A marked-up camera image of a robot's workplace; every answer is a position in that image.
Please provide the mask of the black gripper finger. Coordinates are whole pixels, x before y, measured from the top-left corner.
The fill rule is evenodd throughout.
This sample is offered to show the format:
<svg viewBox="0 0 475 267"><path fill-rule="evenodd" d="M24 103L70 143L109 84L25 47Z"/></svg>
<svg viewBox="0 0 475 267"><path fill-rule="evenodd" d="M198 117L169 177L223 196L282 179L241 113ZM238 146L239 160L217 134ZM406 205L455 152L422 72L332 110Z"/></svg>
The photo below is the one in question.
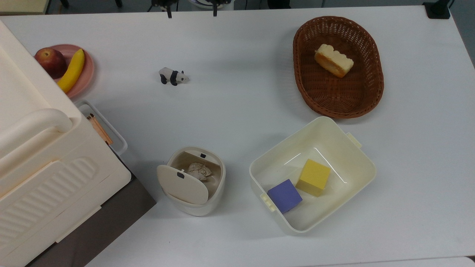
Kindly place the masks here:
<svg viewBox="0 0 475 267"><path fill-rule="evenodd" d="M179 0L151 0L151 7L159 7L161 11L166 12L168 18L172 18L172 5L178 4Z"/></svg>
<svg viewBox="0 0 475 267"><path fill-rule="evenodd" d="M213 7L213 16L217 17L217 11L223 5L223 0L206 0Z"/></svg>

